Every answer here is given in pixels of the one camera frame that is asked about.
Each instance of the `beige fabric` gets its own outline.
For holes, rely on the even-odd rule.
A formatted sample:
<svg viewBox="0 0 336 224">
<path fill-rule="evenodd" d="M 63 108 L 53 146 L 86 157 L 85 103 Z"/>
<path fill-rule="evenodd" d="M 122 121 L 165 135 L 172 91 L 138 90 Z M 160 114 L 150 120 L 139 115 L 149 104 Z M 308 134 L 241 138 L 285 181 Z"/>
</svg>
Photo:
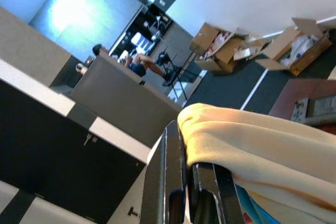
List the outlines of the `beige fabric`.
<svg viewBox="0 0 336 224">
<path fill-rule="evenodd" d="M 178 117 L 187 164 L 228 168 L 281 223 L 336 223 L 336 136 L 287 120 L 193 104 Z"/>
</svg>

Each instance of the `cardboard box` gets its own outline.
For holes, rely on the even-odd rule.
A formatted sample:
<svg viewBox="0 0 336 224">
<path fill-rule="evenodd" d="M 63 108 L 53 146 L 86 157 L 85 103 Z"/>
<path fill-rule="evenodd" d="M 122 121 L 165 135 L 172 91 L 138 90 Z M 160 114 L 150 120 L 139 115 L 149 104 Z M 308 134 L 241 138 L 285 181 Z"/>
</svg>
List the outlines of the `cardboard box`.
<svg viewBox="0 0 336 224">
<path fill-rule="evenodd" d="M 331 46 L 329 33 L 323 34 L 318 27 L 316 20 L 305 18 L 293 18 L 298 29 L 287 28 L 279 35 L 272 44 L 261 51 L 268 59 L 256 60 L 264 68 L 272 70 L 289 70 L 295 76 L 298 76 L 308 65 L 319 57 L 328 47 Z M 281 57 L 291 50 L 291 43 L 299 36 L 315 36 L 318 40 L 309 48 L 299 59 L 294 61 L 289 67 L 281 64 Z"/>
<path fill-rule="evenodd" d="M 208 70 L 212 74 L 226 74 L 234 71 L 238 62 L 233 60 L 233 55 L 243 42 L 242 39 L 233 37 L 215 52 L 213 59 L 201 60 L 200 57 L 208 50 L 217 35 L 221 32 L 225 33 L 227 31 L 204 23 L 190 44 L 190 50 L 197 53 L 195 63 L 200 68 Z"/>
</svg>

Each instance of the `person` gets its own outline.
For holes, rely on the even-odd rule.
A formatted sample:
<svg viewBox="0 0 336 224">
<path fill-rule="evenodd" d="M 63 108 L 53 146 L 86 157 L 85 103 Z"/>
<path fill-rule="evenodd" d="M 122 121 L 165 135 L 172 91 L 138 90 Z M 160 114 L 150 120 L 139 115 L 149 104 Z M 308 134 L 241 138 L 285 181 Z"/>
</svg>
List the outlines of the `person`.
<svg viewBox="0 0 336 224">
<path fill-rule="evenodd" d="M 97 44 L 92 48 L 93 53 L 96 56 L 99 56 L 99 53 L 102 51 L 108 53 L 107 48 L 105 48 L 102 44 Z M 170 73 L 164 73 L 156 64 L 153 58 L 143 55 L 136 54 L 134 59 L 131 57 L 127 57 L 124 66 L 132 70 L 138 76 L 143 77 L 146 74 L 147 69 L 149 68 L 154 73 L 161 76 L 165 81 L 170 80 Z"/>
</svg>

